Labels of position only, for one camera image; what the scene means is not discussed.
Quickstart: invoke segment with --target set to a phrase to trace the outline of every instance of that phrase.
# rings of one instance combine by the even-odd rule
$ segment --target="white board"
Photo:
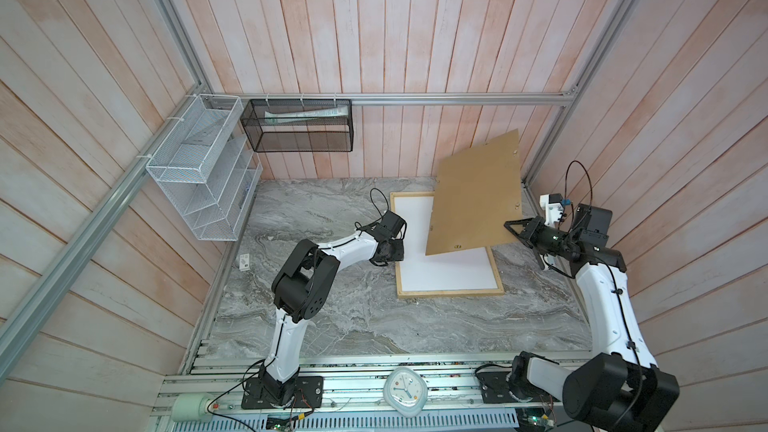
[[[433,192],[393,192],[392,210],[405,219],[405,257],[396,264],[398,297],[504,294],[490,248],[426,255]]]

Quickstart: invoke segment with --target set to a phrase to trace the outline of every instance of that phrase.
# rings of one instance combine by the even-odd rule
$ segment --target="green cylinder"
[[[170,409],[173,422],[210,422],[214,416],[206,410],[213,396],[205,392],[180,394]]]

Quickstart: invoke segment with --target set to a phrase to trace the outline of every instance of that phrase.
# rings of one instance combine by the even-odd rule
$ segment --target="clock face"
[[[424,393],[423,382],[405,371],[399,371],[389,382],[392,399],[406,407],[416,405]]]

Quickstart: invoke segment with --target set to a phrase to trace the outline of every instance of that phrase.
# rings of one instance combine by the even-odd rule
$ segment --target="wooden frame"
[[[434,192],[390,192],[389,193],[389,207],[396,213],[395,210],[395,198],[397,197],[433,197]],[[496,281],[496,288],[477,288],[477,289],[460,289],[455,291],[424,291],[424,292],[404,292],[400,285],[400,263],[395,262],[395,277],[397,283],[397,297],[398,298],[429,298],[429,297],[481,297],[484,295],[504,295],[504,286],[502,285],[502,278],[498,274],[498,268],[496,267],[496,261],[493,257],[493,252],[490,247],[485,248],[488,254],[488,260],[491,263],[491,269],[493,270],[493,277]]]

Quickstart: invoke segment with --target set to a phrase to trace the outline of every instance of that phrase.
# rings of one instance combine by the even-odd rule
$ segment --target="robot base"
[[[243,402],[240,405],[245,410],[252,409],[281,409],[285,404],[277,404],[277,400],[266,391],[264,383],[258,376],[245,381],[245,393]],[[305,408],[302,399],[310,405],[311,408],[319,408],[322,404],[322,377],[312,375],[296,378],[294,387],[296,392],[296,408]]]

